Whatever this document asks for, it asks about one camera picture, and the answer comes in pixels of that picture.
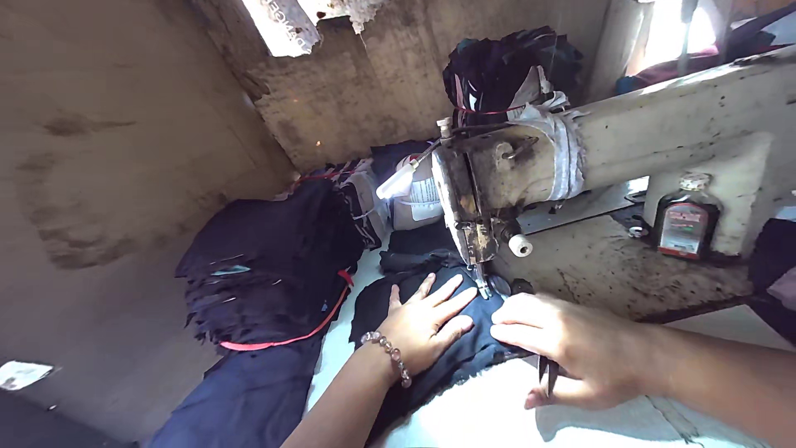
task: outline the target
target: left hand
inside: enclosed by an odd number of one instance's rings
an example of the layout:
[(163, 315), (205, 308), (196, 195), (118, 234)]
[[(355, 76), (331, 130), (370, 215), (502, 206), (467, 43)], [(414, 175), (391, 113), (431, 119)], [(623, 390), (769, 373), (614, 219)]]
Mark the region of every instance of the left hand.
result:
[(413, 376), (431, 367), (451, 344), (473, 328), (471, 317), (456, 315), (478, 295), (478, 290), (470, 288), (448, 300), (462, 284), (459, 274), (429, 296), (434, 279), (436, 275), (429, 274), (403, 305), (398, 285), (393, 285), (387, 319), (378, 328), (400, 350), (404, 366)]

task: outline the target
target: red elastic band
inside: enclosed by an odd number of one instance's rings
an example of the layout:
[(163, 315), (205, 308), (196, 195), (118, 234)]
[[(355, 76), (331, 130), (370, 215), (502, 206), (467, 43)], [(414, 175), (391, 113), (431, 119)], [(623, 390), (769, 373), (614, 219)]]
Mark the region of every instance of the red elastic band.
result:
[(501, 114), (501, 113), (511, 112), (511, 111), (517, 110), (519, 108), (523, 108), (523, 107), (525, 107), (525, 104), (523, 104), (522, 106), (517, 106), (515, 108), (506, 109), (505, 111), (497, 111), (497, 112), (480, 112), (480, 111), (474, 111), (472, 109), (465, 109), (465, 108), (459, 107), (459, 106), (454, 106), (454, 107), (457, 108), (458, 110), (464, 112), (464, 113), (474, 113), (474, 114), (477, 114), (477, 115), (497, 115), (497, 114)]
[(254, 352), (255, 350), (263, 350), (264, 348), (276, 347), (277, 345), (287, 345), (291, 342), (295, 342), (297, 340), (302, 340), (314, 336), (315, 333), (321, 331), (321, 328), (325, 327), (326, 324), (328, 324), (329, 321), (332, 320), (332, 316), (334, 316), (334, 314), (338, 311), (338, 308), (340, 308), (340, 305), (343, 303), (343, 299), (345, 299), (345, 293), (347, 293), (349, 288), (353, 286), (353, 280), (351, 279), (351, 275), (347, 271), (341, 269), (338, 271), (338, 275), (340, 277), (343, 277), (345, 283), (347, 283), (348, 286), (346, 286), (343, 289), (343, 292), (340, 293), (340, 298), (338, 299), (337, 304), (334, 305), (334, 308), (332, 308), (332, 312), (329, 313), (329, 316), (326, 316), (326, 319), (324, 319), (323, 322), (315, 330), (310, 332), (310, 334), (306, 336), (295, 337), (290, 340), (283, 340), (280, 342), (263, 342), (262, 344), (236, 344), (234, 342), (222, 342), (219, 345), (223, 348), (228, 348), (229, 350), (235, 350), (236, 352)]

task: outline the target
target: white cloth wrapping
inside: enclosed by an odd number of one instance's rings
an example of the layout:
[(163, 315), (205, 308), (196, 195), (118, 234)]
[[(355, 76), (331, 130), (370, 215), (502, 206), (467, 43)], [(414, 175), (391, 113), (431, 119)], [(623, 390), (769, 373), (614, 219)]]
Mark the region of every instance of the white cloth wrapping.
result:
[(555, 92), (553, 98), (543, 104), (527, 104), (517, 118), (509, 121), (539, 129), (556, 145), (556, 174), (548, 201), (574, 198), (583, 191), (583, 146), (572, 120), (583, 114), (577, 111), (550, 113), (551, 109), (568, 104), (563, 92)]

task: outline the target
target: bracelet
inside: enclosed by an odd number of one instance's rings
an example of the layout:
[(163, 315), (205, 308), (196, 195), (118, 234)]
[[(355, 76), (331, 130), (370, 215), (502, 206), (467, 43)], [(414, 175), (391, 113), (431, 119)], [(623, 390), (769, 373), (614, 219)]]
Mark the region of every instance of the bracelet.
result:
[(393, 347), (392, 344), (387, 340), (387, 336), (382, 336), (379, 332), (367, 332), (362, 335), (362, 339), (360, 339), (362, 345), (365, 345), (367, 342), (373, 342), (374, 344), (379, 344), (381, 347), (384, 347), (384, 351), (390, 355), (393, 361), (398, 363), (398, 371), (400, 371), (400, 385), (404, 389), (412, 385), (412, 377), (409, 376), (409, 371), (406, 370), (404, 367), (404, 361), (400, 358), (400, 350)]

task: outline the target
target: wooden board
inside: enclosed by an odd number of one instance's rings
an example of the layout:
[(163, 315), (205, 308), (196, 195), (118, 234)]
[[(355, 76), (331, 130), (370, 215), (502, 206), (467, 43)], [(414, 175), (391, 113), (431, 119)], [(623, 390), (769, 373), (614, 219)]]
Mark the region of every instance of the wooden board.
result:
[(501, 248), (492, 268), (540, 291), (639, 319), (751, 292), (744, 266), (717, 268), (660, 255), (609, 216), (530, 236), (533, 253)]

